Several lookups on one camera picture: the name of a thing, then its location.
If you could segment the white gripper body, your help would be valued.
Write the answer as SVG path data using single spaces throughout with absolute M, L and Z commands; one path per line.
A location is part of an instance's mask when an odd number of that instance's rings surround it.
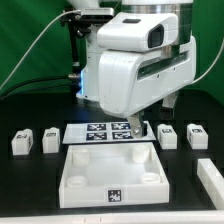
M 139 77 L 141 67 L 162 56 L 161 50 L 148 53 L 107 50 L 99 62 L 99 103 L 106 114 L 127 118 L 190 84 L 196 73 L 196 41 L 180 46 L 185 60 Z

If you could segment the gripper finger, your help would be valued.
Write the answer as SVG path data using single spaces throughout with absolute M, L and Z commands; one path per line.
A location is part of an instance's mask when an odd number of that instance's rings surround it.
M 172 119 L 174 117 L 177 98 L 178 94 L 174 92 L 163 99 L 161 106 L 161 116 L 163 119 Z
M 131 133 L 134 138 L 140 139 L 144 136 L 143 112 L 137 112 L 128 118 Z

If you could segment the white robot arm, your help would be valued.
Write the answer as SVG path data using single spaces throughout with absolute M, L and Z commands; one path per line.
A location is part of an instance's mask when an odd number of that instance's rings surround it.
M 87 63 L 77 97 L 126 118 L 132 136 L 144 136 L 144 109 L 159 100 L 169 107 L 196 73 L 192 35 L 194 0 L 67 0 L 77 14 L 74 35 L 86 39 Z

